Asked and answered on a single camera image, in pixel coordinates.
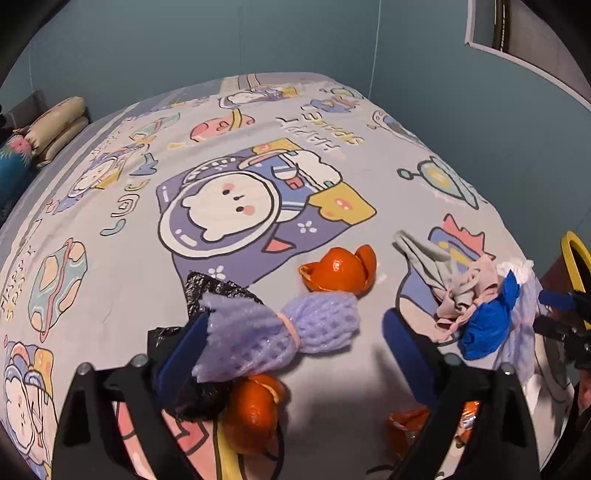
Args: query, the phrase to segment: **rubber band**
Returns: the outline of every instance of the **rubber band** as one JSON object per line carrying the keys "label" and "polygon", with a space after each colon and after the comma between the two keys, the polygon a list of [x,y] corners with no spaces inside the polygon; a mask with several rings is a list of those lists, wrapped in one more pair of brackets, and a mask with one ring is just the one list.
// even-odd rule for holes
{"label": "rubber band", "polygon": [[294,327],[294,324],[292,323],[292,321],[289,318],[287,318],[284,314],[282,314],[281,312],[278,312],[276,315],[277,315],[277,318],[279,318],[283,322],[283,325],[285,325],[285,328],[287,328],[291,337],[294,339],[295,349],[299,350],[300,346],[301,346],[301,339],[300,339],[300,336],[297,334],[296,327]]}

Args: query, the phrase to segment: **beige pillow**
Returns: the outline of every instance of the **beige pillow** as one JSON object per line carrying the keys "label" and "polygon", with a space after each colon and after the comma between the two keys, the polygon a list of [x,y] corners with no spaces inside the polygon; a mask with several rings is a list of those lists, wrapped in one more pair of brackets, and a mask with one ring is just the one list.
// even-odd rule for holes
{"label": "beige pillow", "polygon": [[37,167],[41,168],[51,162],[56,155],[64,148],[70,141],[82,132],[86,126],[88,125],[88,119],[85,116],[80,116],[76,120],[74,120],[71,124],[65,127],[64,130],[56,137],[56,139],[51,142],[45,150],[41,152],[39,155],[40,163],[37,164]]}
{"label": "beige pillow", "polygon": [[50,108],[29,127],[25,136],[33,147],[33,156],[39,155],[74,120],[84,113],[82,97],[68,98]]}

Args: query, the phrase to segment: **bolt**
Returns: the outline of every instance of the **bolt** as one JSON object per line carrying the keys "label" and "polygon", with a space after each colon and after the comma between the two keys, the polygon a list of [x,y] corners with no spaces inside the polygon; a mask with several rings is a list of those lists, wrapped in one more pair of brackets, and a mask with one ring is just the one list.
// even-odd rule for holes
{"label": "bolt", "polygon": [[147,363],[148,363],[148,356],[144,353],[138,353],[135,357],[133,357],[131,359],[131,364],[135,368],[143,367]]}
{"label": "bolt", "polygon": [[84,362],[78,365],[76,372],[78,372],[78,375],[86,375],[91,370],[94,370],[94,367],[90,363]]}
{"label": "bolt", "polygon": [[504,362],[501,364],[501,371],[505,375],[513,375],[515,373],[515,368],[513,368],[513,365],[511,365],[510,363]]}
{"label": "bolt", "polygon": [[462,359],[455,353],[446,353],[443,355],[443,359],[445,360],[445,363],[451,367],[459,367],[462,364]]}

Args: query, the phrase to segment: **mattress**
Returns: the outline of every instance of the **mattress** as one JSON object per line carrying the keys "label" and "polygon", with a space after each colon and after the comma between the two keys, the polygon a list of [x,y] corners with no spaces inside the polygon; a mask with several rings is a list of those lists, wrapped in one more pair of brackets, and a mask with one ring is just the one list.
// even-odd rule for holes
{"label": "mattress", "polygon": [[[247,287],[279,311],[307,291],[300,265],[369,244],[378,269],[359,301],[360,333],[345,351],[298,356],[277,372],[290,400],[266,454],[230,451],[219,420],[168,422],[205,480],[360,479],[391,463],[384,421],[417,403],[381,319],[396,306],[428,333],[436,307],[394,233],[453,248],[459,261],[524,260],[495,208],[450,164],[355,89],[311,73],[215,80],[92,123],[0,232],[0,420],[13,443],[50,478],[78,364],[123,365],[145,352],[148,330],[184,325],[190,271]],[[440,349],[458,352],[456,339]],[[490,368],[495,356],[471,364]],[[537,337],[535,357],[526,393],[543,464],[573,392],[555,343]],[[116,412],[137,473],[153,478],[125,405]],[[440,478],[461,454],[450,448]]]}

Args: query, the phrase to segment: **bedsheet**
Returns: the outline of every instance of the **bedsheet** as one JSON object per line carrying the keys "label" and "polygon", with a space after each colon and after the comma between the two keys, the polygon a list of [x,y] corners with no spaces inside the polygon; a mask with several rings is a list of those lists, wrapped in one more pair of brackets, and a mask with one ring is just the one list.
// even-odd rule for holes
{"label": "bedsheet", "polygon": [[[437,304],[394,248],[399,229],[460,263],[524,259],[472,185],[392,116],[322,75],[229,77],[94,122],[0,231],[0,420],[48,479],[76,366],[122,365],[145,352],[148,330],[183,325],[189,271],[249,287],[279,310],[306,291],[299,265],[368,243],[379,264],[359,302],[361,332],[345,352],[298,357],[278,372],[291,398],[269,452],[237,455],[218,420],[167,417],[205,480],[365,478],[391,463],[389,413],[416,406],[382,338],[382,316],[397,306],[416,331],[434,331]],[[457,339],[441,350],[458,352]],[[537,337],[535,355],[527,394],[544,463],[572,387],[555,343]],[[492,367],[495,358],[472,364]],[[137,473],[153,478],[125,405],[116,411]],[[451,446],[439,478],[461,453]]]}

